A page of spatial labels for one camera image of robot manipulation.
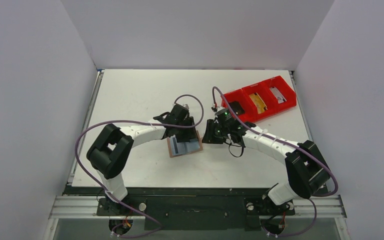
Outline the brown leather card holder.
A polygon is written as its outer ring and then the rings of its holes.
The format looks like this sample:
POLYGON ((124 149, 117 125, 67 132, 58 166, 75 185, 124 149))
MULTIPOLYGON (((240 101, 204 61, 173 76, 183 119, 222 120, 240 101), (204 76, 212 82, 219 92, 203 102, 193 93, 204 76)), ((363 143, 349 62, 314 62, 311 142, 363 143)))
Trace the brown leather card holder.
POLYGON ((199 131, 196 137, 189 142, 178 142, 175 136, 167 138, 168 154, 170 158, 185 156, 203 151, 202 138, 199 131))

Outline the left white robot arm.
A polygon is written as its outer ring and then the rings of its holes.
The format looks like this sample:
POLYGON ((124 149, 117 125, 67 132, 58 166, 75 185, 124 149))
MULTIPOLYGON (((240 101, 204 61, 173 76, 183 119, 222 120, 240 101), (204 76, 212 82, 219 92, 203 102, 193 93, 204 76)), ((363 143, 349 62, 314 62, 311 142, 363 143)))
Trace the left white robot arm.
POLYGON ((86 158, 97 170, 106 196, 111 200, 109 208, 116 215, 123 215, 129 209, 125 197, 128 190, 122 171, 126 166, 132 148, 172 136, 181 142, 197 138, 196 123, 187 107, 176 103, 170 112, 164 112, 145 123, 134 123, 118 127, 107 123, 95 139, 86 158))

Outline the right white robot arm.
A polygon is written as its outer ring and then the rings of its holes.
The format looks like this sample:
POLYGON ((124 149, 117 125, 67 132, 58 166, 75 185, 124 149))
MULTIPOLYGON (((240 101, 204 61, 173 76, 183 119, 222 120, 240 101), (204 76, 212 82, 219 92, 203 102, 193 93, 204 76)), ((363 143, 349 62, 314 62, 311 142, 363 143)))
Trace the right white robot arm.
POLYGON ((228 108, 221 108, 206 121, 204 144, 237 144, 241 149, 257 150, 285 166, 287 180, 276 183, 262 199, 263 209, 276 213, 282 204, 294 199, 309 199, 331 178, 326 161, 310 140, 296 142, 268 133, 252 122, 242 122, 228 108))

